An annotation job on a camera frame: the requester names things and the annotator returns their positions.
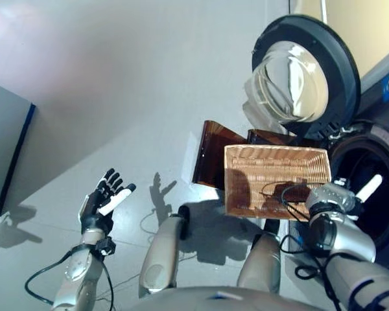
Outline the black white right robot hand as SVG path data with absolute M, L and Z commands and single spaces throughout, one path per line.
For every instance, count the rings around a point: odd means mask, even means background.
M 336 190 L 341 194 L 340 204 L 345 214 L 353 221 L 357 221 L 364 212 L 364 203 L 376 192 L 383 182 L 380 174 L 374 175 L 362 188 L 355 194 L 346 188 L 346 178 L 340 178 L 333 181 L 337 186 Z

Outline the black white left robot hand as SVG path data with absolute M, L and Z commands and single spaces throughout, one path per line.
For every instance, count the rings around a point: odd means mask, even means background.
M 136 185 L 134 183 L 127 186 L 123 185 L 120 173 L 114 168 L 106 171 L 95 189 L 86 195 L 78 212 L 81 233 L 84 234 L 87 230 L 98 229 L 108 236 L 113 229 L 112 216 L 114 209 L 135 190 Z

